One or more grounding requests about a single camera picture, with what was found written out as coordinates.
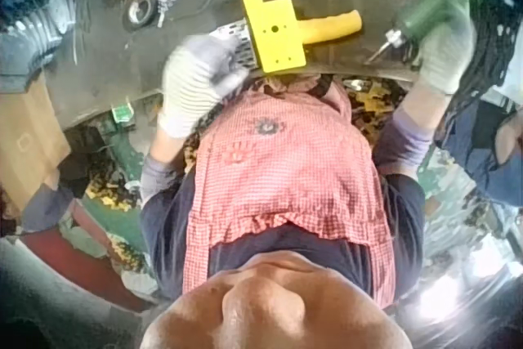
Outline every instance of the person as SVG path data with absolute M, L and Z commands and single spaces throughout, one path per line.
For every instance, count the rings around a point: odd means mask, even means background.
M 336 83 L 322 96 L 267 86 L 225 106 L 184 176 L 186 138 L 247 72 L 227 71 L 231 41 L 194 36 L 171 54 L 141 226 L 173 303 L 143 349 L 411 347 L 383 309 L 418 279 L 416 170 L 475 46 L 467 7 L 453 10 L 373 152 Z

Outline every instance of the yellow plastic part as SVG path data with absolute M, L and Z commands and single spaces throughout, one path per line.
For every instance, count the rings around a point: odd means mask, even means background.
M 302 33 L 303 44 L 322 43 L 335 40 L 361 30 L 361 16 L 356 10 L 339 16 L 299 20 L 298 28 Z
M 291 0 L 243 0 L 265 73 L 306 64 L 302 34 Z

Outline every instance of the gray glove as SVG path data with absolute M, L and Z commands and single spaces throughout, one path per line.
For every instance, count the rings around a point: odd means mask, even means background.
M 169 56 L 159 115 L 159 126 L 168 135 L 189 136 L 198 120 L 247 78 L 246 69 L 230 72 L 238 44 L 235 39 L 191 36 Z
M 452 95 L 471 62 L 476 30 L 468 0 L 449 0 L 449 19 L 437 25 L 422 41 L 420 78 L 430 87 Z

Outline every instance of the purple sleeve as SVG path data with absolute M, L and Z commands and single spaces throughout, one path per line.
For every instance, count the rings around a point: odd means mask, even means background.
M 385 125 L 373 149 L 376 168 L 418 168 L 432 143 L 433 130 L 419 127 L 400 106 Z

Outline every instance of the blue cloth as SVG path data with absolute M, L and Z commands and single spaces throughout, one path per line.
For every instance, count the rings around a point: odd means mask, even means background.
M 499 165 L 495 156 L 495 129 L 485 114 L 478 116 L 482 101 L 463 110 L 447 128 L 447 137 L 436 144 L 456 160 L 477 188 L 494 201 L 523 206 L 523 156 L 516 150 L 506 163 Z M 490 134 L 489 146 L 474 145 L 475 132 Z

